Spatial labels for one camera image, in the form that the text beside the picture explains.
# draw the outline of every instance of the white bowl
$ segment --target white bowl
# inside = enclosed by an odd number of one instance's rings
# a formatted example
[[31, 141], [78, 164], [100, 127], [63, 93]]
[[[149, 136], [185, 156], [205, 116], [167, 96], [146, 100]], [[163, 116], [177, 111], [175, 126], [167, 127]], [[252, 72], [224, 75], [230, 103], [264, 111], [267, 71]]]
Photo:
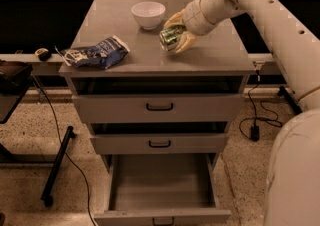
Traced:
[[163, 20], [166, 7], [158, 2], [146, 1], [131, 8], [136, 22], [146, 30], [155, 29]]

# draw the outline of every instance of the gray cabinet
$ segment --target gray cabinet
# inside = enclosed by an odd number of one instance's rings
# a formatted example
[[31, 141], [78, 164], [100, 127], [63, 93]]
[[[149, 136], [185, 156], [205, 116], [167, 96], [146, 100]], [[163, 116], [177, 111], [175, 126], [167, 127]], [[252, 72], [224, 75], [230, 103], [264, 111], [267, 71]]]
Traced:
[[[230, 211], [219, 208], [212, 171], [253, 65], [230, 20], [183, 54], [165, 54], [161, 26], [142, 30], [130, 14], [140, 1], [95, 0], [73, 45], [115, 34], [131, 49], [124, 60], [108, 70], [60, 69], [110, 176], [105, 212], [94, 218], [108, 226], [224, 222]], [[191, 0], [153, 1], [169, 17]]]

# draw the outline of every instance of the power adapter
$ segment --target power adapter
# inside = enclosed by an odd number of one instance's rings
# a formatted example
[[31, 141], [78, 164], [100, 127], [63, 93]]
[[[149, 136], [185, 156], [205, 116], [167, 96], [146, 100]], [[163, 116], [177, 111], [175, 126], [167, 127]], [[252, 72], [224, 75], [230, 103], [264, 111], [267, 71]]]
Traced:
[[259, 126], [252, 125], [250, 128], [250, 139], [252, 141], [259, 141], [260, 139], [260, 132], [259, 132]]

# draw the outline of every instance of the drawer handle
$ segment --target drawer handle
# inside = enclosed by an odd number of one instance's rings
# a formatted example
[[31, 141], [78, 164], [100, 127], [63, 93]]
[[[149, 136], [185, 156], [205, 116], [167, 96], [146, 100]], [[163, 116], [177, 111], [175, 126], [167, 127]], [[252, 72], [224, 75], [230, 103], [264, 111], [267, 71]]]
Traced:
[[170, 103], [169, 106], [153, 106], [147, 103], [146, 109], [149, 111], [169, 111], [173, 109], [173, 103]]
[[168, 140], [167, 143], [152, 143], [149, 141], [150, 148], [169, 148], [171, 146], [171, 140]]
[[174, 226], [174, 217], [171, 218], [152, 218], [152, 223], [154, 226]]

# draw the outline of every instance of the crumpled bag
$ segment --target crumpled bag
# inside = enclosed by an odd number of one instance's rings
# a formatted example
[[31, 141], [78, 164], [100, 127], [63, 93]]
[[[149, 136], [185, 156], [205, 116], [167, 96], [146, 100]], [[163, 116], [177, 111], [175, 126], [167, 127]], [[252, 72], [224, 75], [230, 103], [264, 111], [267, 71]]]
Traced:
[[107, 69], [121, 61], [130, 50], [121, 39], [113, 36], [95, 46], [69, 48], [57, 52], [68, 66], [93, 66]]

